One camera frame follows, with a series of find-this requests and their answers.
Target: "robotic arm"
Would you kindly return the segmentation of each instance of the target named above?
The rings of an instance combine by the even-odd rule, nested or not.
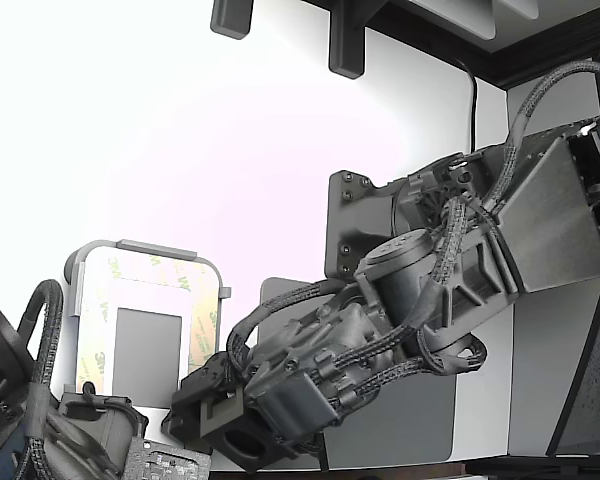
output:
[[[381,188],[330,179],[326,280],[274,298],[232,330],[227,349],[182,381],[163,430],[202,439],[253,472],[318,455],[321,432],[415,374],[479,369],[472,331],[521,295],[600,276],[600,118],[523,139],[557,81],[546,77],[503,145],[453,155]],[[269,315],[322,307],[249,349]]]

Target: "power cord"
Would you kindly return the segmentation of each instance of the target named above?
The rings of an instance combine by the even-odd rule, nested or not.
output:
[[[476,109],[478,106],[478,81],[476,80],[476,76],[473,74],[471,69],[467,67],[466,63],[462,60],[454,59],[455,62],[462,67],[462,69],[467,72],[469,76],[469,80],[471,80],[471,109],[470,109],[470,117],[469,117],[469,137],[470,137],[470,146],[469,153],[473,153],[476,151]]]

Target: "bolt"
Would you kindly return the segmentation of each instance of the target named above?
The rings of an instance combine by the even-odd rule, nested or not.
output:
[[[287,363],[284,364],[284,368],[289,372],[293,372],[298,369],[298,361],[295,358],[290,358],[287,360]]]

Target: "metal bracket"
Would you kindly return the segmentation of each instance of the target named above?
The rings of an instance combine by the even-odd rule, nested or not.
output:
[[[329,70],[351,79],[364,73],[364,30],[369,20],[387,2],[388,0],[333,1],[329,8]],[[211,30],[241,40],[251,30],[252,17],[253,0],[214,0]]]
[[[351,79],[364,74],[364,30],[387,1],[335,0],[331,10],[329,70]]]
[[[253,0],[214,0],[211,30],[242,40],[251,30]]]

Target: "black cable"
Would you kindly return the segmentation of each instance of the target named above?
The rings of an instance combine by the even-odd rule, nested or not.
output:
[[[467,75],[469,75],[469,79],[471,80],[471,117],[469,119],[469,136],[471,138],[471,142],[469,153],[473,153],[476,151],[476,109],[478,106],[478,81],[476,80],[476,76],[473,74],[473,72],[462,60],[456,58],[455,61],[465,72],[467,72]]]
[[[147,426],[149,424],[149,419],[144,415],[141,415],[138,411],[131,408],[128,404],[124,403],[115,403],[109,401],[108,398],[101,400],[96,398],[96,387],[93,382],[85,382],[82,386],[82,395],[84,396],[85,401],[93,406],[93,408],[104,408],[111,410],[118,410],[119,412],[124,413],[129,420],[129,423],[133,426],[133,436],[141,436],[144,437],[144,434],[147,430]],[[67,405],[71,405],[72,403],[76,403],[80,405],[79,402],[71,402]]]
[[[37,395],[46,390],[48,397],[51,397],[51,392],[48,390],[51,385],[51,375],[60,340],[62,306],[63,295],[60,284],[55,280],[45,280],[34,290],[23,314],[23,318],[35,323],[42,311],[42,307],[46,307],[42,339],[27,398],[27,411],[34,412],[32,417],[36,414],[38,415],[38,417],[34,417],[34,421],[46,421],[46,414],[44,412],[49,406],[48,402],[46,405],[40,405],[39,403],[43,401],[40,398],[45,398],[45,396],[38,397]],[[45,388],[34,388],[36,385],[42,385]],[[27,436],[27,446],[16,470],[15,478],[17,480],[21,480],[25,476],[30,463],[33,464],[36,476],[40,480],[55,480],[44,452],[44,440],[43,438],[39,438],[39,436]]]

